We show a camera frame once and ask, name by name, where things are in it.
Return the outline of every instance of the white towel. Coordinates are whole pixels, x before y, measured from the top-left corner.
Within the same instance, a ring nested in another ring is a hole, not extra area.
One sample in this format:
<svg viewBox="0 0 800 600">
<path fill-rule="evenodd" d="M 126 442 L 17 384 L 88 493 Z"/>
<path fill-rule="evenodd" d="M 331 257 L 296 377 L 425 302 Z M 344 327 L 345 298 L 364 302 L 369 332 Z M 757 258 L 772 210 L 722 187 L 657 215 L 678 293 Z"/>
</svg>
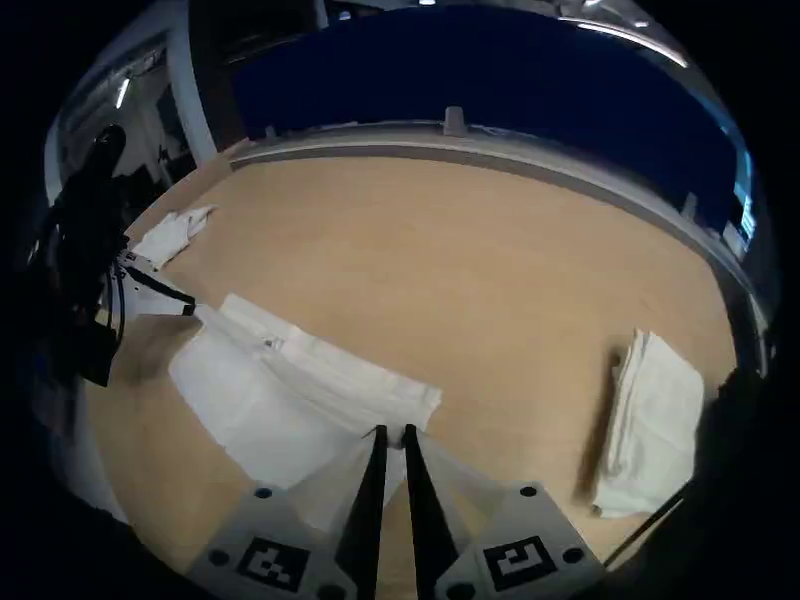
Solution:
<svg viewBox="0 0 800 600">
<path fill-rule="evenodd" d="M 288 488 L 378 424 L 425 429 L 441 390 L 388 371 L 229 295 L 169 372 L 214 439 L 256 480 Z M 390 449 L 385 501 L 405 478 Z"/>
<path fill-rule="evenodd" d="M 594 504 L 604 517 L 655 512 L 694 471 L 703 378 L 664 340 L 636 331 L 619 369 Z"/>
<path fill-rule="evenodd" d="M 161 222 L 144 234 L 142 241 L 133 251 L 160 269 L 178 252 L 189 245 L 189 240 L 197 235 L 208 221 L 208 213 L 214 206 L 195 208 L 178 215 L 171 212 Z"/>
</svg>

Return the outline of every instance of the screw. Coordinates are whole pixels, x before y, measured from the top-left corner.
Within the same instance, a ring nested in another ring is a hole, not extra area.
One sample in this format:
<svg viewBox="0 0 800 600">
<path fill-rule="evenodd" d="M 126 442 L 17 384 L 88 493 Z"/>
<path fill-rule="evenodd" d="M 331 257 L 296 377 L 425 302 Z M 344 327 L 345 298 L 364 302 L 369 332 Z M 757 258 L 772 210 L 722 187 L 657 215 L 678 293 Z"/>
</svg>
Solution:
<svg viewBox="0 0 800 600">
<path fill-rule="evenodd" d="M 580 560 L 583 559 L 583 550 L 581 550 L 580 548 L 570 548 L 569 550 L 566 550 L 564 554 L 562 554 L 561 556 L 564 559 L 565 563 L 574 565 L 576 562 L 580 562 Z"/>
<path fill-rule="evenodd" d="M 317 590 L 317 598 L 319 598 L 319 600 L 344 600 L 346 597 L 347 592 L 338 585 L 323 585 Z"/>
<path fill-rule="evenodd" d="M 475 596 L 475 586 L 471 583 L 456 583 L 447 588 L 450 600 L 471 600 Z"/>
<path fill-rule="evenodd" d="M 222 567 L 228 564 L 228 561 L 230 559 L 231 557 L 228 556 L 228 553 L 223 552 L 222 550 L 212 550 L 211 552 L 208 553 L 208 560 L 215 567 Z"/>
</svg>

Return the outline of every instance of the white wall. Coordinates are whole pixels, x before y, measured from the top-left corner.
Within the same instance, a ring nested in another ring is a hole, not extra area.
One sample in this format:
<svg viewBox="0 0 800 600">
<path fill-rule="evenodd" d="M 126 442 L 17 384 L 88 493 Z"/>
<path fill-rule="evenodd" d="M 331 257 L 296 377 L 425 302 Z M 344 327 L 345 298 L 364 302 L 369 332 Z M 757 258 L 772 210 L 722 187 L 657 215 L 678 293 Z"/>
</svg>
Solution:
<svg viewBox="0 0 800 600">
<path fill-rule="evenodd" d="M 189 148 L 199 166 L 213 159 L 217 154 L 217 148 L 208 128 L 194 79 L 189 45 L 188 0 L 161 0 L 146 9 L 98 54 L 94 64 L 78 82 L 73 93 L 96 80 L 123 54 L 158 35 L 166 36 L 167 70 L 172 83 L 172 93 L 175 96 L 178 116 Z M 45 189 L 50 204 L 61 193 L 63 187 L 58 157 L 59 119 L 60 114 L 50 126 L 44 148 Z"/>
</svg>

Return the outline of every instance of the folded towel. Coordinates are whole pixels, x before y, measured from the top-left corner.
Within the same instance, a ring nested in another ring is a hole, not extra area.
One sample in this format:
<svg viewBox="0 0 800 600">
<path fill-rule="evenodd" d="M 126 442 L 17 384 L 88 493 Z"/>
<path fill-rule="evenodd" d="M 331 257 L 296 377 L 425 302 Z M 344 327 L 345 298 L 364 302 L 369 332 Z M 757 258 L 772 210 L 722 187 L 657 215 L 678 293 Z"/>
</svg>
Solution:
<svg viewBox="0 0 800 600">
<path fill-rule="evenodd" d="M 618 370 L 594 504 L 604 517 L 651 513 L 694 471 L 703 378 L 664 340 L 636 331 Z"/>
<path fill-rule="evenodd" d="M 214 439 L 256 480 L 288 488 L 378 424 L 425 429 L 441 390 L 371 364 L 229 295 L 169 372 Z M 405 478 L 390 449 L 385 501 Z"/>
<path fill-rule="evenodd" d="M 178 252 L 189 245 L 208 221 L 208 213 L 214 206 L 205 206 L 178 215 L 171 212 L 161 222 L 144 234 L 133 251 L 147 258 L 156 269 L 160 269 Z"/>
</svg>

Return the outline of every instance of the white cloth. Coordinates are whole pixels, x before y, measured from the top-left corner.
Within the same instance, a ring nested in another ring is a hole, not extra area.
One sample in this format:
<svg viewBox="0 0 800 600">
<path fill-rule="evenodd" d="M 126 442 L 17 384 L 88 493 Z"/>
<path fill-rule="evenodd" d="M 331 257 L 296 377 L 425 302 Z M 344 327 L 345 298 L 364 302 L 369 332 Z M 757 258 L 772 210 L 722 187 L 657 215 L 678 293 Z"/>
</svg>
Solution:
<svg viewBox="0 0 800 600">
<path fill-rule="evenodd" d="M 636 331 L 617 373 L 594 504 L 604 517 L 652 513 L 694 471 L 703 378 L 664 340 Z"/>
<path fill-rule="evenodd" d="M 171 212 L 161 222 L 144 234 L 133 248 L 135 254 L 148 259 L 157 269 L 163 267 L 178 252 L 189 245 L 208 222 L 208 213 L 214 206 L 195 208 L 178 215 Z"/>
<path fill-rule="evenodd" d="M 364 361 L 229 295 L 169 372 L 214 439 L 256 480 L 288 488 L 378 424 L 425 429 L 441 390 Z M 385 501 L 405 478 L 390 449 Z"/>
</svg>

